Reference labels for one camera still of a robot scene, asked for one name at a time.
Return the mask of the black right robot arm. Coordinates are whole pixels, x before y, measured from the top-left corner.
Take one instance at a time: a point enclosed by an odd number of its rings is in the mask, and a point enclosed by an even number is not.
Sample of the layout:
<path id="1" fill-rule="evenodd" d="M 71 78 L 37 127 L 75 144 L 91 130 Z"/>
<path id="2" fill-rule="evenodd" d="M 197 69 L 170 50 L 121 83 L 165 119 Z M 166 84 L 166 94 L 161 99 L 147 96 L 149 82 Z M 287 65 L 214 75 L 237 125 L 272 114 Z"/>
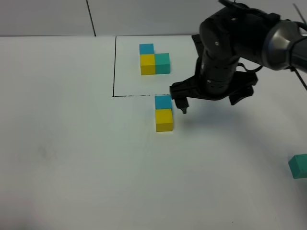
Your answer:
<path id="1" fill-rule="evenodd" d="M 218 101 L 229 98 L 235 105 L 253 95 L 257 70 L 245 69 L 240 59 L 260 68 L 307 70 L 307 38 L 301 34 L 306 25 L 282 20 L 245 4 L 222 1 L 223 8 L 200 24 L 192 36 L 198 58 L 192 77 L 170 86 L 171 98 L 183 113 L 188 98 Z"/>

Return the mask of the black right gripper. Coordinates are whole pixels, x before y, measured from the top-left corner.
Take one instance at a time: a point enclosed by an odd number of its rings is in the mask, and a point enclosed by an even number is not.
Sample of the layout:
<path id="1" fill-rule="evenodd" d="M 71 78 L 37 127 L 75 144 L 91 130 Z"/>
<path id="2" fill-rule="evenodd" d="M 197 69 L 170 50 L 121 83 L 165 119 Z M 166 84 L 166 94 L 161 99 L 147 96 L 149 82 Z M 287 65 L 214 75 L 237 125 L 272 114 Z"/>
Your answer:
<path id="1" fill-rule="evenodd" d="M 228 97 L 230 104 L 235 105 L 252 96 L 253 86 L 258 82 L 257 75 L 254 72 L 236 71 L 237 66 L 238 63 L 223 68 L 214 66 L 209 71 L 213 75 L 208 77 L 204 74 L 206 65 L 201 57 L 197 58 L 195 74 L 170 86 L 170 95 L 176 107 L 186 114 L 189 107 L 187 98 L 218 101 Z"/>

